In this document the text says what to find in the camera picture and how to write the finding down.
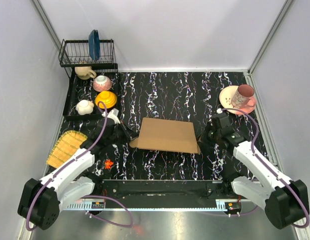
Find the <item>beige mug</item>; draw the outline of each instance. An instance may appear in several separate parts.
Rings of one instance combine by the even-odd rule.
[[[240,85],[236,92],[235,95],[231,99],[231,104],[235,109],[243,109],[246,107],[253,108],[255,106],[255,102],[253,101],[252,97],[255,93],[255,90],[247,84]]]
[[[91,66],[77,66],[75,67],[75,73],[82,80],[94,79],[97,76]]]

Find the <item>black marble tabletop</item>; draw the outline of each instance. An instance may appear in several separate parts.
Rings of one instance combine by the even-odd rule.
[[[118,84],[112,78],[114,87]],[[121,119],[139,132],[142,118],[192,122],[196,136],[204,130],[210,116],[221,107],[219,93],[230,85],[245,84],[242,72],[123,72],[119,74]],[[92,81],[78,90],[78,99],[93,101]],[[253,137],[255,129],[246,116],[229,115],[235,129]],[[98,121],[64,121],[60,134],[68,130],[89,134]],[[261,136],[256,147],[267,156]],[[105,161],[114,162],[105,169]],[[201,147],[201,154],[131,148],[114,144],[105,149],[89,171],[105,179],[116,180],[220,180],[224,174],[238,171],[252,177],[234,157],[215,147]]]

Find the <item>cardboard box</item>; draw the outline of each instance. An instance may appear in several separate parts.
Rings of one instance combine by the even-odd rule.
[[[192,122],[144,117],[132,148],[200,154]]]

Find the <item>pink plate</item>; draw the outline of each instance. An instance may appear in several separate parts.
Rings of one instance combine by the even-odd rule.
[[[234,108],[230,101],[231,101],[231,98],[235,95],[237,88],[238,86],[228,86],[220,92],[219,101],[225,109]],[[256,107],[256,99],[254,96],[251,97],[251,99],[248,102],[248,105],[244,108],[241,108],[240,110],[248,114],[251,113]],[[227,110],[227,111],[229,111],[232,114],[236,114],[236,115],[244,115],[243,113],[239,111],[235,111],[235,110]]]

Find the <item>yellow bowl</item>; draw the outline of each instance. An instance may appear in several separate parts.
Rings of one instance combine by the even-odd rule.
[[[98,106],[98,102],[102,101],[106,108],[112,108],[117,102],[117,96],[111,91],[102,91],[99,93],[95,99],[95,104]],[[102,103],[99,104],[101,109],[104,109],[104,105]]]

